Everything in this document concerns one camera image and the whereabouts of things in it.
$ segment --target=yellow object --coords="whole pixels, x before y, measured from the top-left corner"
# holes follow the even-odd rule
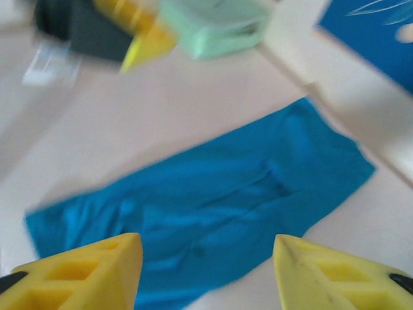
[[[122,234],[22,265],[0,310],[133,310],[142,259],[140,236]]]
[[[411,310],[413,295],[389,278],[403,271],[288,235],[274,266],[283,310]]]
[[[150,58],[170,52],[177,44],[175,35],[157,20],[155,13],[130,0],[94,0],[107,18],[134,36],[121,71]]]

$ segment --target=white surface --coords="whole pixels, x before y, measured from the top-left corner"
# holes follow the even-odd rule
[[[88,66],[75,88],[24,87],[35,53],[30,36],[0,42],[0,261],[7,272],[35,259],[25,210],[105,184],[303,95],[253,50],[206,62],[175,50],[124,76]],[[307,238],[413,274],[412,200],[413,191],[380,165]],[[281,310],[272,263],[189,309]]]
[[[313,31],[329,0],[284,0],[266,45],[304,83],[318,82],[356,137],[413,183],[413,99],[361,58]]]

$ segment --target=mint green container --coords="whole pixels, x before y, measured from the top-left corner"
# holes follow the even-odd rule
[[[263,38],[269,11],[254,0],[164,0],[160,17],[193,58],[252,48]]]

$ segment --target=white table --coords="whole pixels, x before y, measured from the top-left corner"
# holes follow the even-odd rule
[[[0,38],[0,264],[35,260],[26,210],[106,184],[303,96],[257,51],[191,61],[179,50],[120,76],[85,64],[74,88],[31,88],[30,34]],[[375,176],[307,238],[413,274],[413,191]],[[281,309],[272,262],[189,307]]]

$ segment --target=blue fabric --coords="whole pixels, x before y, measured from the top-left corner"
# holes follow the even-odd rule
[[[270,258],[276,234],[302,236],[373,171],[301,99],[26,222],[42,258],[140,233],[136,309],[182,309]]]
[[[413,44],[396,40],[413,23],[413,0],[332,0],[320,26],[413,94]]]

